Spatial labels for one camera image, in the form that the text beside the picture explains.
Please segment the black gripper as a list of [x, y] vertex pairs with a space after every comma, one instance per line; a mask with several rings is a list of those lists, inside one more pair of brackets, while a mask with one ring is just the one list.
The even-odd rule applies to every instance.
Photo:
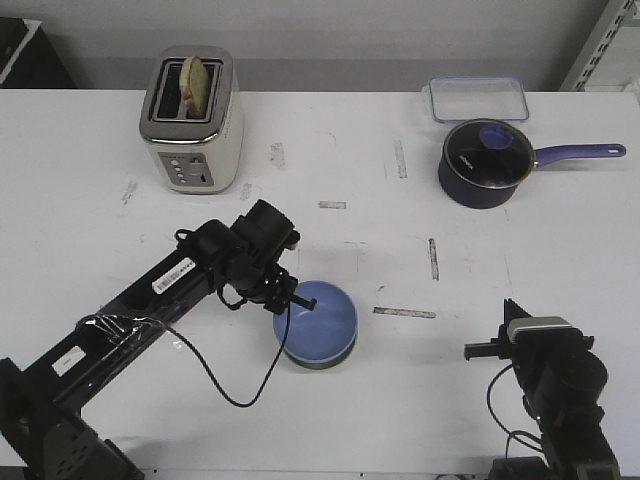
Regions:
[[466, 360], [497, 357], [512, 362], [520, 380], [541, 380], [552, 375], [560, 380], [593, 380], [595, 356], [590, 352], [593, 338], [579, 329], [537, 331], [525, 333], [511, 343], [510, 324], [514, 319], [531, 318], [532, 315], [513, 299], [503, 302], [503, 325], [496, 338], [485, 343], [464, 346]]
[[317, 299], [299, 296], [298, 284], [296, 277], [277, 264], [249, 267], [238, 279], [230, 280], [230, 285], [244, 300], [260, 304], [274, 314], [282, 314], [291, 303], [310, 311], [315, 309]]

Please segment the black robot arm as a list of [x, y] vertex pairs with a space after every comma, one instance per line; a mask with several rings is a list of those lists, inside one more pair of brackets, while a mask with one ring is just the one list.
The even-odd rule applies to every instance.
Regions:
[[619, 479], [617, 459], [600, 422], [597, 404], [608, 380], [586, 336], [558, 317], [534, 317], [514, 300], [504, 301], [504, 321], [487, 343], [467, 344], [464, 358], [510, 361], [523, 405], [540, 430], [543, 458], [493, 460], [490, 479]]
[[210, 220], [176, 232], [176, 249], [26, 369], [1, 361], [1, 434], [23, 460], [4, 479], [141, 479], [144, 474], [81, 417], [84, 405], [207, 295], [231, 286], [239, 301], [274, 313], [313, 299], [278, 261], [300, 240], [264, 200], [227, 227]]

